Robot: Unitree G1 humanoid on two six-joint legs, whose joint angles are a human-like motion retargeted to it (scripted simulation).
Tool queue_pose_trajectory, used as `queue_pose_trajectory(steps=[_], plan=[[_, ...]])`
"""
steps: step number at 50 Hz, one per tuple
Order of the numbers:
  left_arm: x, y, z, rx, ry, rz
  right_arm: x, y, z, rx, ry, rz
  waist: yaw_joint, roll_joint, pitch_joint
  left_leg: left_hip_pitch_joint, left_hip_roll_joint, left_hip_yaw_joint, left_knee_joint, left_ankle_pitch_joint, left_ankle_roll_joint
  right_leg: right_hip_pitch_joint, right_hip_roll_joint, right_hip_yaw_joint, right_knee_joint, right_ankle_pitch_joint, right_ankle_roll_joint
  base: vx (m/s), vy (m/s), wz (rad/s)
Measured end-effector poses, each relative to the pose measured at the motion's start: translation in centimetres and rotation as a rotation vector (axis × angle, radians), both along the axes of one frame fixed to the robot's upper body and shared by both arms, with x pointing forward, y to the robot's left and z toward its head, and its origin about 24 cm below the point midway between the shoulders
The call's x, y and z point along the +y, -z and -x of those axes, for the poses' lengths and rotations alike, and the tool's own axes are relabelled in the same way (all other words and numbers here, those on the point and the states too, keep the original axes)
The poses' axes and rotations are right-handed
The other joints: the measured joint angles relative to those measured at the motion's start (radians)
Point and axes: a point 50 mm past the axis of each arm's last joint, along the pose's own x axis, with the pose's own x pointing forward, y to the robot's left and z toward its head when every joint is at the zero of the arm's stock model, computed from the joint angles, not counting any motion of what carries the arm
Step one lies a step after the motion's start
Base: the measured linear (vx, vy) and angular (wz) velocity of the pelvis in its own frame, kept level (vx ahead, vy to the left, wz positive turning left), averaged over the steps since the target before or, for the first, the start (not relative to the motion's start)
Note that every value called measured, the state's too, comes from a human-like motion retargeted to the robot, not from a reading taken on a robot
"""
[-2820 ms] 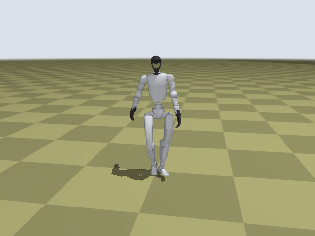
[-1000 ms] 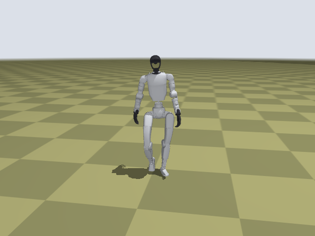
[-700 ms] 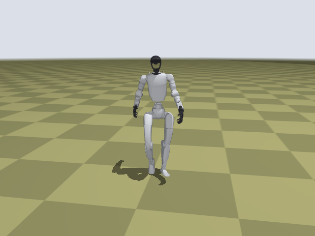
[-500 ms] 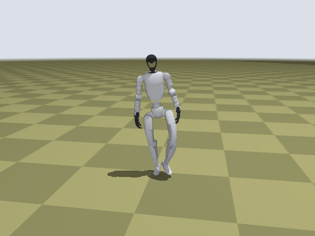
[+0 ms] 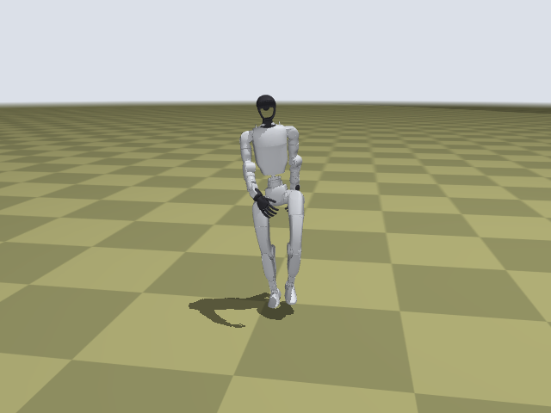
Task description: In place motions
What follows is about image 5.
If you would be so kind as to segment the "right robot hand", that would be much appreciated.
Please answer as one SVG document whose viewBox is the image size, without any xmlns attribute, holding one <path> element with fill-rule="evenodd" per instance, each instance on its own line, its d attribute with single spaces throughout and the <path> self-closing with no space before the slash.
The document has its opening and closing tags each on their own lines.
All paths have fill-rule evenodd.
<svg viewBox="0 0 551 413">
<path fill-rule="evenodd" d="M 254 201 L 257 202 L 257 206 L 258 208 L 262 211 L 263 215 L 267 218 L 271 218 L 271 217 L 274 217 L 273 214 L 277 214 L 275 213 L 274 211 L 272 211 L 270 208 L 272 208 L 273 210 L 276 210 L 276 211 L 279 211 L 279 209 L 276 209 L 275 207 L 271 206 L 270 203 L 268 202 L 269 201 L 272 201 L 274 203 L 276 203 L 275 200 L 272 200 L 272 199 L 269 199 L 269 198 L 266 198 L 265 196 L 263 196 L 263 194 L 260 192 L 260 190 L 258 188 L 255 188 L 256 192 L 257 192 L 257 195 L 254 197 Z M 270 207 L 270 208 L 269 208 Z M 267 209 L 270 211 L 267 210 Z M 267 215 L 267 214 L 269 215 Z M 273 213 L 273 214 L 271 214 Z M 271 216 L 271 217 L 270 217 Z"/>
</svg>

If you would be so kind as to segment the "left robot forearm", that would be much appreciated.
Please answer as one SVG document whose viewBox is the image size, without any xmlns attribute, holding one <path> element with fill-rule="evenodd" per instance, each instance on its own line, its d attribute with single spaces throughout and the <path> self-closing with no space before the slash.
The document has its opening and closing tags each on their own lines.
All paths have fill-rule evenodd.
<svg viewBox="0 0 551 413">
<path fill-rule="evenodd" d="M 292 166 L 289 167 L 289 171 L 290 171 L 289 181 L 290 181 L 291 190 L 295 190 L 296 185 L 300 185 L 300 167 L 301 165 L 295 168 Z"/>
</svg>

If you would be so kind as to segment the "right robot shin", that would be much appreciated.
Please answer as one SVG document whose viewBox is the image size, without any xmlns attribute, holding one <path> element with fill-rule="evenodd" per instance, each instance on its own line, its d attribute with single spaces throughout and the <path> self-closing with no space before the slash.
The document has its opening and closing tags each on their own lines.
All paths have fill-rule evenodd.
<svg viewBox="0 0 551 413">
<path fill-rule="evenodd" d="M 269 281 L 269 288 L 271 294 L 275 290 L 275 294 L 277 294 L 277 286 L 276 286 L 276 258 L 269 259 L 268 254 L 261 254 L 262 257 L 262 264 L 263 264 L 263 271 L 265 274 L 266 279 Z"/>
</svg>

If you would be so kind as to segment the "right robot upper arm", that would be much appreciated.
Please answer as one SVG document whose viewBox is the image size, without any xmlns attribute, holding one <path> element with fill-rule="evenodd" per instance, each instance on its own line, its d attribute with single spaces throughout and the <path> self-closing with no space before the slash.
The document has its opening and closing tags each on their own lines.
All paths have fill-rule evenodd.
<svg viewBox="0 0 551 413">
<path fill-rule="evenodd" d="M 250 142 L 253 140 L 253 130 L 243 132 L 240 136 L 240 150 L 243 164 L 246 165 L 247 172 L 254 173 L 256 171 L 256 165 L 251 161 L 251 145 Z"/>
</svg>

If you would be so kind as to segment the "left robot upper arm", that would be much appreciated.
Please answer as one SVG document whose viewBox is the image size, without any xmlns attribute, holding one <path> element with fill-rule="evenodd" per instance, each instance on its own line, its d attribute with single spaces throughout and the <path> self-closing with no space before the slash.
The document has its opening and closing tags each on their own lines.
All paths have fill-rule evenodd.
<svg viewBox="0 0 551 413">
<path fill-rule="evenodd" d="M 299 150 L 299 132 L 294 126 L 284 126 L 287 131 L 288 138 L 288 163 L 292 167 L 297 167 L 302 164 L 302 158 L 297 154 Z"/>
</svg>

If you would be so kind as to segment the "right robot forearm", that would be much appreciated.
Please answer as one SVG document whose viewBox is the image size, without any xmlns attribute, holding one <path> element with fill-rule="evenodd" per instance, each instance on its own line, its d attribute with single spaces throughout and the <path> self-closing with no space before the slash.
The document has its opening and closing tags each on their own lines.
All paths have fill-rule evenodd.
<svg viewBox="0 0 551 413">
<path fill-rule="evenodd" d="M 250 193 L 250 196 L 254 199 L 257 195 L 255 188 L 258 188 L 255 174 L 252 172 L 247 172 L 245 163 L 243 164 L 243 174 L 247 186 L 247 191 Z"/>
</svg>

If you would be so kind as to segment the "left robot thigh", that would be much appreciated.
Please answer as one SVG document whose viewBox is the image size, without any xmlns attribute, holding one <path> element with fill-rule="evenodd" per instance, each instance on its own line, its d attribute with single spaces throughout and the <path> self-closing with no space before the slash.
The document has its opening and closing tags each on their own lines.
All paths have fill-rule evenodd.
<svg viewBox="0 0 551 413">
<path fill-rule="evenodd" d="M 299 190 L 288 189 L 287 195 L 290 228 L 290 240 L 287 244 L 287 253 L 288 256 L 293 256 L 293 254 L 299 254 L 299 250 L 301 249 L 305 198 Z"/>
</svg>

